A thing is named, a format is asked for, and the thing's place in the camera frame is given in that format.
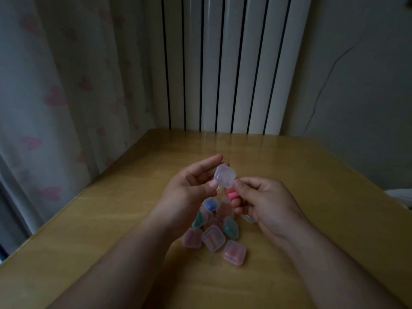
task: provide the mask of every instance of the table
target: table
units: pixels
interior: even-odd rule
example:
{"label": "table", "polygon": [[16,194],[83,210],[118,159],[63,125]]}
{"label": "table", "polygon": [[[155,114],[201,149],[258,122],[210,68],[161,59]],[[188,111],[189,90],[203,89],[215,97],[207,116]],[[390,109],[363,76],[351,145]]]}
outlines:
{"label": "table", "polygon": [[[238,176],[285,183],[312,223],[412,306],[412,217],[309,138],[150,130],[0,266],[0,307],[44,308],[155,205],[183,167],[222,153]],[[235,267],[176,241],[145,307],[313,308],[287,255],[242,218]]]}

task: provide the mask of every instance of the person's left arm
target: person's left arm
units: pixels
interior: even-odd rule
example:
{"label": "person's left arm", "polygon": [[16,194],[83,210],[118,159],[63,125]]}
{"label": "person's left arm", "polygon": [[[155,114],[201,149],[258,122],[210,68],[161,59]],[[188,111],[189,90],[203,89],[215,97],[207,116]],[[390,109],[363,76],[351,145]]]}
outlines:
{"label": "person's left arm", "polygon": [[48,309],[139,308],[173,241],[181,237],[204,199],[223,156],[195,163],[174,176],[157,205]]}

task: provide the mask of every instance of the person's left hand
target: person's left hand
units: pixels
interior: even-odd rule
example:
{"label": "person's left hand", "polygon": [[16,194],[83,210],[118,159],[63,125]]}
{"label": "person's left hand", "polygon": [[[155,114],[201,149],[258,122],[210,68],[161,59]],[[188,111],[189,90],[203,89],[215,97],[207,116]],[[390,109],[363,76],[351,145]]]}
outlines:
{"label": "person's left hand", "polygon": [[213,177],[222,161],[223,155],[217,154],[194,163],[174,176],[164,189],[150,216],[166,228],[173,241],[190,228],[202,202],[216,196],[218,183]]}

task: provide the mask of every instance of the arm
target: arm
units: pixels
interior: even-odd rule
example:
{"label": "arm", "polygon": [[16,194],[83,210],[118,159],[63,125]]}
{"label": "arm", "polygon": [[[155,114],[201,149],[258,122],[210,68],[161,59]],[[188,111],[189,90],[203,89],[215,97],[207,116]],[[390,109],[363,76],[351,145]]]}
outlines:
{"label": "arm", "polygon": [[248,214],[270,241],[286,251],[319,309],[406,308],[355,260],[310,224],[279,181],[235,181],[235,212]]}
{"label": "arm", "polygon": [[221,154],[174,176],[157,205],[48,309],[140,308],[172,242],[181,237],[201,203],[216,195]]}

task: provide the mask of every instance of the curtain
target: curtain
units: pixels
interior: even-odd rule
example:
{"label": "curtain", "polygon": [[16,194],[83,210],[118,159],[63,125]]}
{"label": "curtain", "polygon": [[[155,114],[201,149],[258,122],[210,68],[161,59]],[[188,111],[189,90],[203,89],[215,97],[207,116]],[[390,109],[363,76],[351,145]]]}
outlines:
{"label": "curtain", "polygon": [[141,0],[1,4],[3,244],[34,233],[155,124]]}

